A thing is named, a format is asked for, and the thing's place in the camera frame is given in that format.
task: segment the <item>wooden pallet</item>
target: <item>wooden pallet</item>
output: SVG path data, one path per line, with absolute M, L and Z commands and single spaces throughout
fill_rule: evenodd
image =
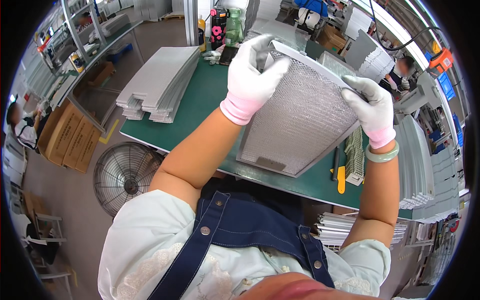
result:
M 179 20 L 183 20 L 185 18 L 184 15 L 182 14 L 178 14 L 178 15 L 171 15 L 171 16 L 165 16 L 162 18 L 162 20 L 170 20 L 170 19 L 179 19 Z

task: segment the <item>black water bottle with pink flowers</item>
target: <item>black water bottle with pink flowers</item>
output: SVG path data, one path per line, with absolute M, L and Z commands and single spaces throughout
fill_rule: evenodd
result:
M 225 32 L 227 31 L 227 18 L 229 12 L 224 6 L 214 6 L 210 11 L 212 17 L 212 33 L 210 34 L 210 43 L 212 50 L 225 44 Z

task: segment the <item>fan grille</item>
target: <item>fan grille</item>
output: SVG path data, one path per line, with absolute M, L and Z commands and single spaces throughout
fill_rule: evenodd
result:
M 134 142 L 113 145 L 98 159 L 95 195 L 107 214 L 115 217 L 129 200 L 148 191 L 163 156 Z

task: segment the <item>yellow handle tool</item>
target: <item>yellow handle tool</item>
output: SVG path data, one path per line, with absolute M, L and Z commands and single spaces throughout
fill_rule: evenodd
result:
M 343 194 L 345 193 L 345 166 L 338 167 L 338 174 L 336 177 L 338 179 L 337 190 L 340 194 Z

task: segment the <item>black tool handle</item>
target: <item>black tool handle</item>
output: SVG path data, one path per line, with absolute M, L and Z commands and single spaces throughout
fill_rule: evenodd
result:
M 332 180 L 338 181 L 338 163 L 340 162 L 340 145 L 335 148 L 335 162 L 333 165 Z

